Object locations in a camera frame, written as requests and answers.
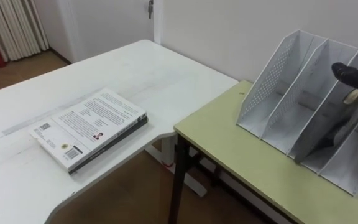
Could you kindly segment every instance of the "black metal table leg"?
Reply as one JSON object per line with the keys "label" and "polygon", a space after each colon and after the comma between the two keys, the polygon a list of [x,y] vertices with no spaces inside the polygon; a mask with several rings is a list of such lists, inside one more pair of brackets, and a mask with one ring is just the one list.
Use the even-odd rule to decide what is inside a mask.
{"label": "black metal table leg", "polygon": [[185,181],[185,175],[188,169],[189,148],[190,146],[187,144],[186,140],[179,135],[177,144],[177,162],[175,176],[173,178],[168,224],[176,224],[177,222],[183,182]]}
{"label": "black metal table leg", "polygon": [[216,187],[219,183],[220,176],[221,176],[222,169],[218,166],[215,167],[214,175],[211,179],[211,186]]}

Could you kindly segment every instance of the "barcode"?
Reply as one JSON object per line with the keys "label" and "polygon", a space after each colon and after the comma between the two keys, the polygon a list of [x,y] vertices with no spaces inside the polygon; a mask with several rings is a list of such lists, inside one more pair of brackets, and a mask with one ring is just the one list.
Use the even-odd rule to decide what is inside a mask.
{"label": "barcode", "polygon": [[75,148],[70,149],[69,151],[67,151],[66,156],[72,160],[74,159],[76,156],[80,155],[80,153],[78,153],[78,151]]}
{"label": "barcode", "polygon": [[50,124],[45,123],[43,125],[41,125],[40,129],[42,129],[43,131],[45,131],[46,129],[50,128]]}

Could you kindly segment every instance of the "curtain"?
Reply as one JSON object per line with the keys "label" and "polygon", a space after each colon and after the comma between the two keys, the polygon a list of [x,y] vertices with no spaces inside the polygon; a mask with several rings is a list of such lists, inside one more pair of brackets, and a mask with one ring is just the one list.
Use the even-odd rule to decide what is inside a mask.
{"label": "curtain", "polygon": [[49,48],[34,0],[0,0],[0,52],[19,60]]}

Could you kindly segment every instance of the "black glove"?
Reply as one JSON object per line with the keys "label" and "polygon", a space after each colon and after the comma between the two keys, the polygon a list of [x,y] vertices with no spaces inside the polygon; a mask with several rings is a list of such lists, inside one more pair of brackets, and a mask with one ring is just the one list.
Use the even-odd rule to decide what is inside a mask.
{"label": "black glove", "polygon": [[346,66],[343,63],[334,63],[332,70],[335,77],[344,84],[358,89],[358,69]]}

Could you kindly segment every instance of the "light green tabletop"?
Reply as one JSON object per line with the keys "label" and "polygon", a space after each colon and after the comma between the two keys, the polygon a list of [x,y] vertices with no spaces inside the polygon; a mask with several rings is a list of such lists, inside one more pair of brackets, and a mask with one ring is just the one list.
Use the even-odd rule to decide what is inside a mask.
{"label": "light green tabletop", "polygon": [[175,125],[176,132],[299,223],[358,224],[358,196],[236,126],[251,86],[240,82]]}

